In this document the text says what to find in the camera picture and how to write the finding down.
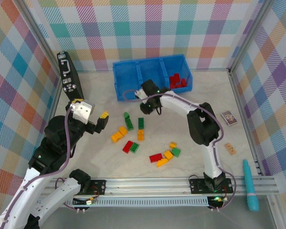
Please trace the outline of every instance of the blue plastic tray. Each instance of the blue plastic tray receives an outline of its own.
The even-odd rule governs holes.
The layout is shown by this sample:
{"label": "blue plastic tray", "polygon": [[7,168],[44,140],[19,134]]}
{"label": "blue plastic tray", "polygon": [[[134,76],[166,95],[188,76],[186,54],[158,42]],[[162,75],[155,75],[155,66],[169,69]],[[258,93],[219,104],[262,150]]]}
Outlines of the blue plastic tray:
{"label": "blue plastic tray", "polygon": [[[179,73],[180,80],[186,80],[186,87],[172,89],[175,93],[190,92],[193,76],[184,55],[164,56],[150,59],[123,61],[113,64],[114,87],[118,101],[123,101],[123,93],[138,90],[143,82],[151,79],[159,87],[170,87],[169,77]],[[135,99],[134,93],[127,93],[127,99]]]}

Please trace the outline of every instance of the small card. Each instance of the small card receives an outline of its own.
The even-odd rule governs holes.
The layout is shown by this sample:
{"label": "small card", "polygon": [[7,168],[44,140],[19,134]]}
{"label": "small card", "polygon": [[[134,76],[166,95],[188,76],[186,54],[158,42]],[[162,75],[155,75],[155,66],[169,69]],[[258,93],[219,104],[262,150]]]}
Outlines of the small card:
{"label": "small card", "polygon": [[236,150],[230,143],[225,144],[225,148],[229,151],[231,155],[236,154]]}
{"label": "small card", "polygon": [[231,126],[237,123],[236,118],[233,116],[233,114],[230,111],[222,112],[221,116],[224,118],[228,126]]}

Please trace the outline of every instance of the teal handle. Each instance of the teal handle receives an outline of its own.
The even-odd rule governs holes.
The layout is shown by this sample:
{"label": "teal handle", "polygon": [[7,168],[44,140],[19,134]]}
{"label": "teal handle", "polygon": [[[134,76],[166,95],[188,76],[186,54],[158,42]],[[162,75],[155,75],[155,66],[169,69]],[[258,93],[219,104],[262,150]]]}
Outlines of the teal handle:
{"label": "teal handle", "polygon": [[248,207],[250,211],[259,211],[259,202],[254,190],[251,169],[246,159],[243,161],[243,166],[244,166],[245,184],[247,190]]}

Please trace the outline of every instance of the black case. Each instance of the black case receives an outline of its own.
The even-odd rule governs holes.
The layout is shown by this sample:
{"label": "black case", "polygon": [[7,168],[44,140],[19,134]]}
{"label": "black case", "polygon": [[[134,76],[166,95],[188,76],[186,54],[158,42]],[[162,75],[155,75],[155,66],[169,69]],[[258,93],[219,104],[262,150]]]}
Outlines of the black case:
{"label": "black case", "polygon": [[57,60],[61,73],[63,91],[67,94],[70,101],[74,99],[84,99],[80,79],[68,52],[58,53]]}

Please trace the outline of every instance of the white table surface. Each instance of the white table surface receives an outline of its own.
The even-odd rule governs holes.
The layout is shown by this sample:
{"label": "white table surface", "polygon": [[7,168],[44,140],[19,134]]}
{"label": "white table surface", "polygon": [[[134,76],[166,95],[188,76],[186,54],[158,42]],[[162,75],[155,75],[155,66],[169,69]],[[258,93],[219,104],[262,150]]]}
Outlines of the white table surface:
{"label": "white table surface", "polygon": [[[235,176],[243,176],[243,159],[247,159],[252,174],[257,175],[253,157],[249,148],[240,114],[226,72],[192,71],[194,84],[192,92],[180,96],[195,103],[208,102],[224,127],[225,136],[219,142],[219,157],[225,170]],[[186,117],[162,109],[159,116],[156,111],[144,115],[140,103],[118,102],[114,89],[113,72],[92,72],[79,74],[85,99],[95,103],[95,109],[90,116],[92,122],[97,121],[103,111],[108,111],[109,122],[100,133],[93,135],[85,133],[79,140],[74,157],[62,172],[67,177],[74,169],[81,169],[91,177],[122,178],[122,177],[187,177],[191,174],[203,175],[203,146],[197,145],[190,137]],[[55,115],[65,115],[68,97],[61,93]],[[230,110],[238,120],[236,125],[228,127],[220,113]],[[117,143],[111,141],[111,135],[120,126],[126,126],[123,113],[130,114],[134,130]],[[138,117],[144,117],[145,140],[137,140]],[[128,140],[140,144],[134,154],[122,151]],[[156,163],[150,163],[149,156],[163,153],[169,149],[171,141],[181,149],[180,156],[174,157],[166,165],[157,168]],[[236,149],[235,155],[230,155],[225,149],[226,143],[231,143]]]}

